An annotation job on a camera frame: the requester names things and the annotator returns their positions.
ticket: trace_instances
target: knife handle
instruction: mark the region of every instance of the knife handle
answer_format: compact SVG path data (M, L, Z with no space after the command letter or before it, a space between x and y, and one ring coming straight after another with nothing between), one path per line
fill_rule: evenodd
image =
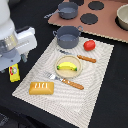
M71 81L66 80L66 79L63 79L62 82L65 83L65 84L71 85L71 86L73 86L75 88L78 88L80 90L83 90L84 89L84 87L82 85L77 84L77 83L74 83L74 82L71 82Z
M92 63L96 63L96 59L92 59L92 58L89 58L89 57L85 57L85 56L81 56L81 55L77 55L77 57L79 59L82 59L82 60L86 60L86 61L90 61Z

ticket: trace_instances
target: fork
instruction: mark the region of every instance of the fork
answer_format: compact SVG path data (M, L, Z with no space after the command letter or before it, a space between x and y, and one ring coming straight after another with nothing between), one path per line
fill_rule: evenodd
M51 73L46 72L46 71L44 71L44 76L46 76L47 78L52 79L52 80L59 80L59 81L65 83L65 84L68 84L68 85L73 86L75 88L78 88L80 90L84 89L84 87L82 85L80 85L80 84L71 82L71 81L66 80L66 79L61 79L61 78L57 77L56 75L51 74Z

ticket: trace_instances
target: butter knife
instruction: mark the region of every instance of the butter knife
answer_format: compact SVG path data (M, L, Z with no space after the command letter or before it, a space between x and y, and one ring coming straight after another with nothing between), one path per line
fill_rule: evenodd
M66 52L66 51L63 51L63 50L59 50L59 49L57 49L57 51L59 51L59 52L61 52L63 54L66 54L66 55L74 55L74 56L77 56L79 59L82 59L82 60L86 60L86 61L90 61L92 63L96 63L96 59L92 59L92 58L81 56L81 55L75 55L75 54L72 54L72 53L69 53L69 52Z

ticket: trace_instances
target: yellow banana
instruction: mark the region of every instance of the yellow banana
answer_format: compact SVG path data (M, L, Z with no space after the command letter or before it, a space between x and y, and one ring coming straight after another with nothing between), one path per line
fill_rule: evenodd
M76 65L74 65L73 63L71 62L63 62L61 64L59 64L57 66L57 69L71 69L71 70L74 70L74 71L77 71L77 67Z

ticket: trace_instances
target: plate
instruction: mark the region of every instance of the plate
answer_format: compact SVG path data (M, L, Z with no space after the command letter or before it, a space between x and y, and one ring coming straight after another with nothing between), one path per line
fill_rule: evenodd
M73 71L73 70L69 70L69 69L57 70L57 66L63 62L71 62L71 63L75 64L77 67L77 71ZM82 69L83 68L82 68L81 61L77 57L72 56L72 55L65 55L65 56L59 58L55 63L55 71L62 78L77 77L78 75L80 75Z

